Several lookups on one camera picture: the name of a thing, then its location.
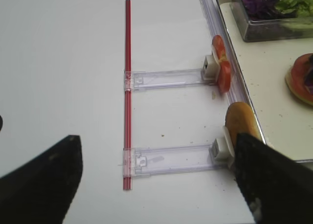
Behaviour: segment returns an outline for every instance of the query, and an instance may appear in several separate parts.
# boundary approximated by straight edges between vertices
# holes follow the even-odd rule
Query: clear plastic container
[[[245,42],[313,37],[313,17],[253,21],[242,0],[231,0],[231,9]]]

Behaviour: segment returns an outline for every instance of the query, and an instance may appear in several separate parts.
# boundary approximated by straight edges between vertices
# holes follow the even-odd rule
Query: red straw
[[[126,21],[125,21],[125,71],[126,79],[131,78],[132,71],[132,46],[131,46],[131,0],[126,0]],[[131,149],[132,147],[132,92],[125,91],[125,129],[124,129],[124,149]],[[123,189],[131,190],[132,178],[123,178]]]

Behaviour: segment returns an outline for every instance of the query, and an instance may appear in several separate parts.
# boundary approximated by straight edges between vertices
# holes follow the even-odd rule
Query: green vegetable
[[[283,14],[295,11],[297,17],[313,16],[313,0],[280,0],[275,8]]]

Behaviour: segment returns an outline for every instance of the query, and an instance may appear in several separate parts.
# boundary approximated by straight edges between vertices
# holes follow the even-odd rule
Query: white surface
[[[313,159],[313,108],[289,91],[285,75],[313,39],[243,42],[229,3],[221,11],[264,136],[291,159]]]
[[[252,222],[226,170],[138,179],[122,190],[124,4],[0,0],[0,175],[79,134],[84,173],[66,224]],[[133,70],[202,67],[211,41],[198,0],[132,0],[132,15]],[[210,112],[223,102],[211,97],[210,87],[134,94],[133,144],[213,141],[224,116]]]

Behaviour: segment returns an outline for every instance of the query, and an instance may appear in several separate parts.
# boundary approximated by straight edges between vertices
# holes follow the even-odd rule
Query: white table
[[[84,173],[66,224],[253,222],[233,176],[224,170],[137,179],[132,191],[122,190],[124,4],[0,0],[0,176],[66,135],[79,134]],[[198,68],[210,52],[199,0],[132,0],[132,23],[133,70]],[[201,94],[205,87],[134,95],[134,108],[143,97],[157,102],[154,95],[165,103],[173,96],[186,99],[173,118],[180,131],[172,135],[169,126],[152,124],[165,136],[134,130],[133,144],[212,140],[200,132],[206,122],[178,118],[183,111],[198,118],[205,114],[194,108],[201,106]],[[134,112],[134,124],[142,117]]]

